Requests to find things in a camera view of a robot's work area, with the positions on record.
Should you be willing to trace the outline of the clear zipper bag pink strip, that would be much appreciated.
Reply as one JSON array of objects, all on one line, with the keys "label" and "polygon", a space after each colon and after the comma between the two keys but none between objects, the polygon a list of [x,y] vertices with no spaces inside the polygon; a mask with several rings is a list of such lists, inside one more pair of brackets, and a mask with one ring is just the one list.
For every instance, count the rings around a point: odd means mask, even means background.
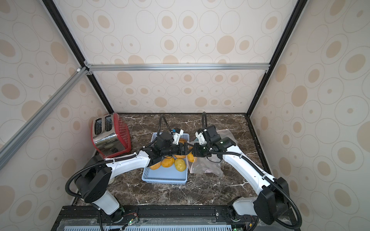
[{"label": "clear zipper bag pink strip", "polygon": [[213,173],[219,178],[224,177],[224,172],[221,169],[221,160],[213,155],[211,157],[195,157],[194,163],[188,161],[190,173],[205,174]]}]

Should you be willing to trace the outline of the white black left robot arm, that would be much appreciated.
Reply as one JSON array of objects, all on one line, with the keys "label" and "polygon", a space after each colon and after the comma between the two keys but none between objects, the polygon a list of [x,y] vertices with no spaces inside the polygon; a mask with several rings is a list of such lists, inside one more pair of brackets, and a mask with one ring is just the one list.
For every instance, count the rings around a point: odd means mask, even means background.
[{"label": "white black left robot arm", "polygon": [[108,191],[109,182],[118,175],[143,168],[154,173],[151,182],[185,184],[188,141],[189,135],[183,131],[154,133],[149,145],[138,153],[116,158],[94,156],[67,180],[65,191],[105,213],[112,222],[120,222],[124,209]]}]

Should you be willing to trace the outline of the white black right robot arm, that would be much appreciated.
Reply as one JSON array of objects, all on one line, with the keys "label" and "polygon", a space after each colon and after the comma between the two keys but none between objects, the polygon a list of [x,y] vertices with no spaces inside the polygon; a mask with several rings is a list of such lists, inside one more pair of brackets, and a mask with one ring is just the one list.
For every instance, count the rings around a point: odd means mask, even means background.
[{"label": "white black right robot arm", "polygon": [[208,126],[196,132],[198,142],[194,143],[192,154],[206,158],[217,156],[235,168],[252,186],[256,197],[240,197],[232,204],[237,217],[257,216],[265,224],[277,222],[287,229],[299,229],[302,216],[298,206],[290,197],[288,183],[276,179],[252,162],[229,137],[222,138],[215,126]]}]

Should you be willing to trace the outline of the clear zipper bag blue strip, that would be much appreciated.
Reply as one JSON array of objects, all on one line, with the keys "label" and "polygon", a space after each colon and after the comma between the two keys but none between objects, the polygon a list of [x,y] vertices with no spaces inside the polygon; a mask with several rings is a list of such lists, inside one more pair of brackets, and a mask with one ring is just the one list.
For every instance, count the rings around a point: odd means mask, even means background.
[{"label": "clear zipper bag blue strip", "polygon": [[217,130],[217,133],[220,135],[221,143],[223,143],[224,146],[229,144],[238,145],[238,141],[236,140],[236,138],[234,137],[230,130],[228,129]]}]

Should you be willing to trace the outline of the light blue plastic basket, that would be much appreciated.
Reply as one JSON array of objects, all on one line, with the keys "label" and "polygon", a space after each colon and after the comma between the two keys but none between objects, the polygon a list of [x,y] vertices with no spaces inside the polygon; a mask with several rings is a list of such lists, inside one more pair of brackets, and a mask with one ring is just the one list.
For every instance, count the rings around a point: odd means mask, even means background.
[{"label": "light blue plastic basket", "polygon": [[[152,135],[152,141],[151,144],[153,144],[154,139],[156,137],[156,132]],[[189,141],[189,134],[183,133],[181,138],[186,139]],[[144,168],[144,172],[142,175],[142,180],[147,183],[157,183],[157,184],[178,184],[178,185],[184,185],[187,182],[188,179],[188,167],[185,171],[179,172],[176,170],[175,165],[173,164],[171,167],[160,167],[156,170],[151,170],[149,167],[156,164],[158,162],[149,162],[149,166]]]}]

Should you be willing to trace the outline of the red and chrome toaster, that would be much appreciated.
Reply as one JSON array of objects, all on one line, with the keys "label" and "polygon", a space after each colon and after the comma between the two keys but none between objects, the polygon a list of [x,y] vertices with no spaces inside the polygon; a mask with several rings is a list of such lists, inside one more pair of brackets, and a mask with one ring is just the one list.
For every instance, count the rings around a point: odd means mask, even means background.
[{"label": "red and chrome toaster", "polygon": [[128,125],[118,113],[107,114],[92,121],[91,141],[103,158],[114,158],[132,149]]}]

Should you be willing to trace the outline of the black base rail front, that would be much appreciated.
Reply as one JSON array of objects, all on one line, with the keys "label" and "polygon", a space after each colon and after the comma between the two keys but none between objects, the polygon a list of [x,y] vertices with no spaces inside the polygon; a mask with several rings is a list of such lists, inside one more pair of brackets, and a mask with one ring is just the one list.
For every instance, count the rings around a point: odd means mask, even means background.
[{"label": "black base rail front", "polygon": [[227,206],[124,206],[114,223],[92,206],[65,206],[53,231],[284,231],[276,222],[244,215],[232,220]]}]

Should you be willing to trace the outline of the silver aluminium rail back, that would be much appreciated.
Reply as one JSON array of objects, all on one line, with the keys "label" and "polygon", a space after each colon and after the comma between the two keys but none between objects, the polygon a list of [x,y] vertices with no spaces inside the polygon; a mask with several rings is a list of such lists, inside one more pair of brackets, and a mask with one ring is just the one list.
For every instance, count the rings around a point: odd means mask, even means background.
[{"label": "silver aluminium rail back", "polygon": [[90,71],[269,70],[270,64],[88,64],[87,67]]}]

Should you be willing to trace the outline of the silver aluminium rail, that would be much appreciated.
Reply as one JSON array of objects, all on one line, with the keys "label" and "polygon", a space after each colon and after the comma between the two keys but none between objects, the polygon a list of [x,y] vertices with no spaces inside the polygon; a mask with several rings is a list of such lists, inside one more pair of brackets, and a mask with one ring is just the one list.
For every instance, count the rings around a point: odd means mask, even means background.
[{"label": "silver aluminium rail", "polygon": [[11,160],[14,154],[29,139],[40,124],[54,111],[59,103],[71,91],[80,79],[87,75],[87,67],[80,67],[51,98],[15,133],[1,149],[1,168]]},{"label": "silver aluminium rail", "polygon": [[270,64],[88,64],[87,67],[90,71],[269,70]]}]

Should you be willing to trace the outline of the silver aluminium rail left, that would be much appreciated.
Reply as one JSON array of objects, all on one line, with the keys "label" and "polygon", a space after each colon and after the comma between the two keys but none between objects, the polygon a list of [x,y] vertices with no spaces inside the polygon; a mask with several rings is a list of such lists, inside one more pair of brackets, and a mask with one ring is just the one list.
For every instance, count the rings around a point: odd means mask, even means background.
[{"label": "silver aluminium rail left", "polygon": [[1,168],[11,160],[14,154],[29,139],[40,124],[54,111],[59,103],[71,91],[80,79],[87,75],[87,67],[80,67],[51,98],[15,133],[1,149]]}]

